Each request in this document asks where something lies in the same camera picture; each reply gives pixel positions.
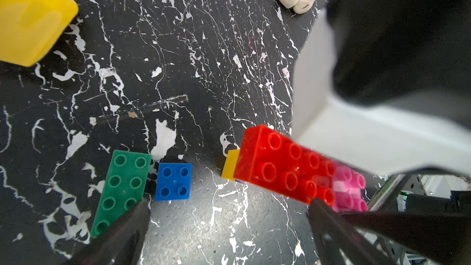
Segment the green lego brick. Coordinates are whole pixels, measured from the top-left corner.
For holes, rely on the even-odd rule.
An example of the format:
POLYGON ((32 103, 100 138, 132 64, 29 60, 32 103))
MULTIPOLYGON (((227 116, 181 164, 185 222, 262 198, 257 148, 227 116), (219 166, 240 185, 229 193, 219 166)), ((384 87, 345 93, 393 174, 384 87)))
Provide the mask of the green lego brick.
POLYGON ((96 238, 130 210, 144 195, 150 154, 115 150, 94 216, 91 238, 96 238))

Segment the yellow small lego brick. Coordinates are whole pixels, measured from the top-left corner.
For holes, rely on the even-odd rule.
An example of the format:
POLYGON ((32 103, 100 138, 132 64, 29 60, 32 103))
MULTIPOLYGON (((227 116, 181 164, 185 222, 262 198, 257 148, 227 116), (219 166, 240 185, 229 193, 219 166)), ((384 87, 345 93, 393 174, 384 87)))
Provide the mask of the yellow small lego brick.
POLYGON ((235 181, 234 171, 236 169, 240 150, 230 150, 224 162, 222 178, 235 181))

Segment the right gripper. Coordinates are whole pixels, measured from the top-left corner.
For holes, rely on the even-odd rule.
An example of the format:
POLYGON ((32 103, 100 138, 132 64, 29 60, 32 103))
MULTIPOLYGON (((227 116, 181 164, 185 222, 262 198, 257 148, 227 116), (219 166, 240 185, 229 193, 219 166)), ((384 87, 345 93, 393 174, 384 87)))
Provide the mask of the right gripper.
POLYGON ((344 101, 470 124, 471 0, 329 0, 327 21, 344 101))

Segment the red lego brick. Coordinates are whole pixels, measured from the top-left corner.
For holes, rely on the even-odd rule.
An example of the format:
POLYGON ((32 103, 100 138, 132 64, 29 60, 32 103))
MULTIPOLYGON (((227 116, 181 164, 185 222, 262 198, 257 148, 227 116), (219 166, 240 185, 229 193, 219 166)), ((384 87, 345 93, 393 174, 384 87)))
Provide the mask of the red lego brick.
POLYGON ((332 206, 332 161, 267 126, 245 130, 234 178, 310 204, 314 198, 332 206))

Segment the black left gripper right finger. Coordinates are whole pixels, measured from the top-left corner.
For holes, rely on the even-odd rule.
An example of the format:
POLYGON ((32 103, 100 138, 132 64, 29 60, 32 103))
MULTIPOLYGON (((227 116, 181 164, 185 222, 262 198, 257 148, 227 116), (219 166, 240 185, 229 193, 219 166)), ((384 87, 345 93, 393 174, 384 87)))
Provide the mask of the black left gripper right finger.
POLYGON ((324 201, 315 198, 307 213, 319 260, 323 265, 392 265, 384 253, 324 201))

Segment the dark blue small lego brick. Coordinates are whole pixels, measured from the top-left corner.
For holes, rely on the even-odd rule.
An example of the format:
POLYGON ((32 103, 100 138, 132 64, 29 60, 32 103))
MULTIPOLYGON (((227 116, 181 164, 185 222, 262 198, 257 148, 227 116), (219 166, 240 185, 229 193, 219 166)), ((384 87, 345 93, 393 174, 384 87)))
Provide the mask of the dark blue small lego brick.
POLYGON ((186 200, 191 194, 190 163, 160 163, 155 201, 186 200))

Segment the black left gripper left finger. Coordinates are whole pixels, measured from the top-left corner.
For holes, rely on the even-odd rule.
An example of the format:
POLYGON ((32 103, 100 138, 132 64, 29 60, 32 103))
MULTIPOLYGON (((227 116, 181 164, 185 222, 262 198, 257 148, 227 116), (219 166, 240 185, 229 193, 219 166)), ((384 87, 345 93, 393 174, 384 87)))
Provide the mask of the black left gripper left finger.
POLYGON ((64 264, 136 265, 140 260, 150 223, 148 204, 147 199, 141 199, 64 264))

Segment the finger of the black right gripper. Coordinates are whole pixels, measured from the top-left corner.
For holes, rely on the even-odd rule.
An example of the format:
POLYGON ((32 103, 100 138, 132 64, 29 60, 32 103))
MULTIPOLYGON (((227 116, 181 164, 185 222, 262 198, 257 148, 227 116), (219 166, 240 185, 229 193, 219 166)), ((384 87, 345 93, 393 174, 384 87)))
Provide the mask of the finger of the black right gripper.
POLYGON ((442 265, 471 263, 471 218, 460 214, 348 212, 342 218, 442 265))

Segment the pink small lego brick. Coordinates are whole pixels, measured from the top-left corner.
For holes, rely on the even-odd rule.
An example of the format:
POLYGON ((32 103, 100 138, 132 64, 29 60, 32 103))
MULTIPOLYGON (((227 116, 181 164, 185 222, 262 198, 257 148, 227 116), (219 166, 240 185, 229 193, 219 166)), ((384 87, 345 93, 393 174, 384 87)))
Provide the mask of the pink small lego brick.
POLYGON ((361 196, 361 191, 366 187, 364 176, 338 161, 334 161, 333 166, 336 175, 331 183, 335 195, 332 209, 336 212, 368 211, 367 202, 361 196))

